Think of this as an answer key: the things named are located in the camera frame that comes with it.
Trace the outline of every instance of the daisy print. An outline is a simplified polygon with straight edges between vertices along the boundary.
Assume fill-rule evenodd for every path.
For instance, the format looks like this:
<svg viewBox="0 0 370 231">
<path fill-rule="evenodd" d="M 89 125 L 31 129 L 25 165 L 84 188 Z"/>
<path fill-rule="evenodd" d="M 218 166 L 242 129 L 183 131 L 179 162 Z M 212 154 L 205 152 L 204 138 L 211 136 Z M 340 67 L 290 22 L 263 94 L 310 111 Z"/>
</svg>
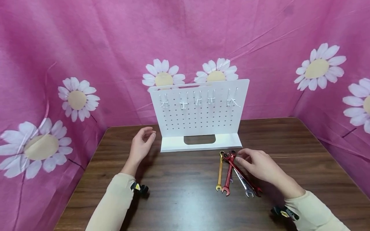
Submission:
<svg viewBox="0 0 370 231">
<path fill-rule="evenodd" d="M 343 98 L 343 102 L 351 108 L 344 110 L 343 114 L 350 117 L 353 126 L 364 126 L 365 132 L 370 134 L 370 79 L 363 78 L 358 84 L 348 87 L 352 96 Z"/>
<path fill-rule="evenodd" d="M 90 117 L 90 111 L 94 111 L 99 105 L 97 101 L 100 98 L 92 93 L 96 92 L 96 89 L 90 86 L 90 83 L 86 80 L 78 81 L 76 77 L 66 78 L 63 80 L 64 86 L 59 86 L 59 98 L 64 102 L 62 104 L 65 115 L 70 115 L 72 121 L 75 122 L 77 117 L 84 121 L 85 118 Z"/>
<path fill-rule="evenodd" d="M 163 60 L 162 62 L 159 59 L 153 60 L 154 65 L 147 64 L 146 68 L 148 74 L 143 74 L 142 84 L 145 86 L 171 86 L 171 85 L 180 85 L 184 84 L 185 79 L 184 74 L 178 74 L 178 66 L 169 67 L 168 60 Z"/>
<path fill-rule="evenodd" d="M 238 79 L 238 75 L 235 74 L 236 66 L 230 66 L 230 60 L 219 58 L 217 63 L 213 60 L 203 64 L 203 71 L 196 73 L 194 82 L 213 82 L 222 80 L 234 80 Z"/>
<path fill-rule="evenodd" d="M 0 146 L 0 156 L 10 156 L 0 163 L 4 176 L 15 177 L 24 171 L 26 179 L 34 178 L 41 167 L 51 172 L 57 165 L 63 165 L 72 148 L 72 140 L 65 137 L 67 128 L 59 120 L 54 125 L 49 118 L 36 128 L 30 122 L 21 123 L 18 131 L 6 130 L 0 138 L 8 144 Z"/>
<path fill-rule="evenodd" d="M 303 91 L 307 87 L 314 91 L 317 86 L 321 89 L 326 88 L 327 82 L 336 83 L 338 77 L 344 75 L 344 70 L 338 65 L 346 61 L 345 56 L 335 56 L 339 51 L 339 46 L 328 47 L 327 43 L 320 45 L 318 50 L 311 51 L 310 59 L 302 63 L 302 67 L 296 70 L 299 77 L 294 80 L 299 84 L 297 89 Z"/>
</svg>

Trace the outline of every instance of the silver wrench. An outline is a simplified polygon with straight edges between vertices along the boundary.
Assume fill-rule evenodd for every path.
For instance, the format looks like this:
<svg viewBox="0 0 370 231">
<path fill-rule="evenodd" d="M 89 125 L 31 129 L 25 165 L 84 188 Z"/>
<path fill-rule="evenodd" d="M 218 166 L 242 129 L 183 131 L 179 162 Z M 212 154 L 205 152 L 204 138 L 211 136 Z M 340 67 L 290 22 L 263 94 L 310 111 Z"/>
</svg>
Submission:
<svg viewBox="0 0 370 231">
<path fill-rule="evenodd" d="M 242 183 L 244 189 L 245 189 L 245 195 L 249 198 L 249 195 L 252 195 L 254 197 L 253 191 L 250 189 L 248 183 L 243 179 L 242 175 L 235 169 L 233 168 L 236 175 L 238 176 L 240 182 Z"/>
</svg>

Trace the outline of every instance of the left hand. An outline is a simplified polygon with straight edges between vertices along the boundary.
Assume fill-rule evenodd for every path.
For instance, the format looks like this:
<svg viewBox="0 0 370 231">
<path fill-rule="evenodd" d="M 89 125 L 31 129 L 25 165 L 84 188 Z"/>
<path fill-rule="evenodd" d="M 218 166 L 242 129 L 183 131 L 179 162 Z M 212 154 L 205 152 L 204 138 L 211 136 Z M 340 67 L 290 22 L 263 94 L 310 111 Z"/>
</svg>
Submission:
<svg viewBox="0 0 370 231">
<path fill-rule="evenodd" d="M 132 139 L 130 156 L 128 159 L 134 163 L 139 164 L 144 157 L 147 156 L 150 147 L 152 146 L 155 139 L 156 131 L 153 131 L 152 127 L 145 127 Z"/>
</svg>

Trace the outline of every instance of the metal hook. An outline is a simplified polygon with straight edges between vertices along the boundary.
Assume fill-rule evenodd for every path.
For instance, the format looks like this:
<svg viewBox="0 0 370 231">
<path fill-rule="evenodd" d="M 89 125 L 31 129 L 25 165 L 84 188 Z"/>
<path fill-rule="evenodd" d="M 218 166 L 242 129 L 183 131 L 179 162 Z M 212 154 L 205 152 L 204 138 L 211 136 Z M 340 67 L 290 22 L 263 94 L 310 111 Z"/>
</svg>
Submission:
<svg viewBox="0 0 370 231">
<path fill-rule="evenodd" d="M 195 91 L 193 91 L 193 95 L 194 95 L 194 103 L 195 105 L 199 106 L 199 105 L 202 105 L 202 91 L 199 92 L 199 97 L 200 98 L 195 98 Z"/>
<path fill-rule="evenodd" d="M 162 97 L 159 94 L 159 100 L 161 101 L 161 108 L 169 108 L 167 94 L 165 94 L 164 97 L 165 97 L 165 101 L 162 101 Z"/>
<path fill-rule="evenodd" d="M 232 98 L 232 97 L 230 96 L 230 88 L 229 88 L 228 98 L 227 98 L 227 100 L 226 100 L 226 106 L 231 106 L 231 105 L 235 104 L 236 106 L 240 107 L 240 106 L 236 103 L 236 101 L 235 101 L 235 96 L 236 96 L 236 92 L 237 92 L 237 91 L 238 91 L 238 88 L 236 88 L 235 93 L 234 93 L 234 98 Z"/>
<path fill-rule="evenodd" d="M 216 89 L 213 89 L 213 94 L 209 96 L 209 90 L 207 91 L 207 103 L 208 104 L 215 104 L 215 94 L 216 94 Z"/>
<path fill-rule="evenodd" d="M 179 92 L 180 94 L 180 108 L 181 110 L 183 109 L 187 109 L 188 108 L 188 92 L 186 92 L 186 102 L 181 102 L 181 92 Z"/>
</svg>

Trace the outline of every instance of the flower center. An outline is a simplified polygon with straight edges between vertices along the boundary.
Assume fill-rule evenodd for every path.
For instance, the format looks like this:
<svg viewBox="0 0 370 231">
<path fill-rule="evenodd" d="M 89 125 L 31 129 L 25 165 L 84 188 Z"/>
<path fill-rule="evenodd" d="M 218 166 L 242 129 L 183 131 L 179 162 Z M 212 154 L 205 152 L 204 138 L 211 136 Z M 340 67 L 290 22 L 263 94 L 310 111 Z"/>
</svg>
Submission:
<svg viewBox="0 0 370 231">
<path fill-rule="evenodd" d="M 370 96 L 366 97 L 364 101 L 364 109 L 370 115 Z"/>
<path fill-rule="evenodd" d="M 213 71 L 207 77 L 207 82 L 223 81 L 226 80 L 226 76 L 222 71 Z"/>
<path fill-rule="evenodd" d="M 329 70 L 329 63 L 326 60 L 318 59 L 314 60 L 308 65 L 305 77 L 307 79 L 315 79 L 326 74 Z"/>
<path fill-rule="evenodd" d="M 24 147 L 24 154 L 30 160 L 44 160 L 54 155 L 59 148 L 58 139 L 50 134 L 32 138 Z"/>
<path fill-rule="evenodd" d="M 82 91 L 72 91 L 68 95 L 68 103 L 74 110 L 81 110 L 86 104 L 86 95 Z"/>
<path fill-rule="evenodd" d="M 172 79 L 172 76 L 167 72 L 161 72 L 155 77 L 156 86 L 169 86 L 173 84 L 174 80 Z"/>
</svg>

